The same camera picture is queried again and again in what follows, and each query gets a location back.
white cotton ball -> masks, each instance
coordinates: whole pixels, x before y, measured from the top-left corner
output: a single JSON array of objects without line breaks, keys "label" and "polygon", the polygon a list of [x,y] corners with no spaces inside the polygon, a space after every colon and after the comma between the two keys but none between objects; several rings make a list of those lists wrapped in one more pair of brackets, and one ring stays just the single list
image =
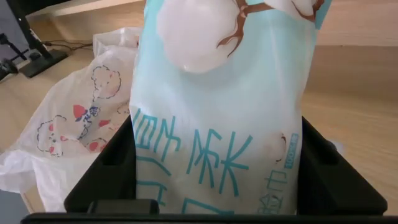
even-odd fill
[{"label": "white cotton ball", "polygon": [[313,15],[312,2],[314,0],[264,0],[264,2],[273,8],[286,12],[296,19],[303,19],[297,9],[306,16]]},{"label": "white cotton ball", "polygon": [[177,67],[204,73],[224,64],[237,40],[217,47],[236,30],[235,0],[165,0],[157,15],[157,33],[166,57]]}]

cotton boll illustration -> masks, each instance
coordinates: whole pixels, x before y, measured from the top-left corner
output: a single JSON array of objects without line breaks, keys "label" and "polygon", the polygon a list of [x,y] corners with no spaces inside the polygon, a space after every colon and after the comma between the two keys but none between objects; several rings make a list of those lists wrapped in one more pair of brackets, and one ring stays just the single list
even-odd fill
[{"label": "cotton boll illustration", "polygon": [[234,0],[165,0],[157,15],[157,33],[166,57],[187,72],[203,73],[228,59],[236,41],[217,47],[236,29]]},{"label": "cotton boll illustration", "polygon": [[112,71],[107,66],[95,67],[91,79],[94,81],[93,101],[95,99],[110,99],[120,90],[122,80],[118,71]]},{"label": "cotton boll illustration", "polygon": [[41,123],[37,128],[37,149],[47,152],[51,156],[62,156],[63,152],[60,144],[69,141],[69,139],[61,135],[57,127],[66,122],[66,118],[56,115],[54,119]]},{"label": "cotton boll illustration", "polygon": [[271,9],[308,21],[324,0],[165,0],[157,15],[157,33],[166,57],[187,72],[204,73],[224,64],[243,40],[250,13]]},{"label": "cotton boll illustration", "polygon": [[286,137],[282,133],[272,133],[266,140],[265,149],[269,152],[269,158],[272,158],[275,163],[282,161],[286,156]]}]

wooden desk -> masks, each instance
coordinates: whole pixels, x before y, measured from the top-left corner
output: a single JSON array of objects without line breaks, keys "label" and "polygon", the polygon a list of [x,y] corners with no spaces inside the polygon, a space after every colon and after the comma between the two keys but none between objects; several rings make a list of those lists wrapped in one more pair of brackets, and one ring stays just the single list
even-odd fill
[{"label": "wooden desk", "polygon": [[[397,215],[398,63],[393,55],[398,49],[317,47],[302,108],[319,132],[344,144],[345,158],[387,199],[386,214]],[[19,74],[2,81],[0,103],[8,106],[0,107],[0,149],[18,138],[52,85],[92,59],[90,51],[79,50],[30,80]],[[44,210],[36,188],[23,197],[30,212]]]}]

wooden surface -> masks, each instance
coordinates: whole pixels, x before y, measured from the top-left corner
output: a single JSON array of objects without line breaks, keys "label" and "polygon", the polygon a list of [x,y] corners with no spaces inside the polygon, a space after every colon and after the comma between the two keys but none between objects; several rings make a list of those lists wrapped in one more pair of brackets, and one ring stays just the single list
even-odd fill
[{"label": "wooden surface", "polygon": [[[127,0],[114,0],[114,4]],[[54,38],[91,40],[93,34],[121,27],[143,26],[144,1],[101,8],[47,19],[53,26],[43,29],[43,21],[32,21],[33,30],[43,40]],[[320,45],[398,46],[398,0],[333,0],[320,31]]]},{"label": "wooden surface", "polygon": [[[390,215],[398,215],[397,55],[398,47],[317,47],[302,105],[324,137],[343,143],[344,157],[387,199]],[[30,80],[19,74],[0,82],[7,105],[0,107],[0,149],[18,138],[52,85],[92,59],[78,50]],[[31,212],[43,211],[36,188],[23,197]]]},{"label": "wooden surface", "polygon": [[29,14],[28,16],[26,16],[26,18],[29,21],[36,21],[46,19],[48,17],[64,16],[111,6],[120,6],[122,4],[136,1],[143,0],[72,0],[46,7],[37,12]]}]

black stand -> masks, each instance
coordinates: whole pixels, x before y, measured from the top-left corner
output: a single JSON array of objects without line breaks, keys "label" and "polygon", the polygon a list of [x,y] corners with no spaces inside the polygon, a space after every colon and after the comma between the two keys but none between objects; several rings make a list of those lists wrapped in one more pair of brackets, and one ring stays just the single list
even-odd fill
[{"label": "black stand", "polygon": [[47,50],[45,51],[47,57],[44,57],[44,54],[42,54],[39,58],[23,66],[21,69],[19,69],[19,71],[26,77],[32,78],[68,57],[67,53],[61,50],[50,50],[49,52]]},{"label": "black stand", "polygon": [[5,34],[0,34],[0,44],[8,45],[17,55],[18,57],[22,58],[23,60],[27,60],[25,55],[13,44],[11,43]]}]

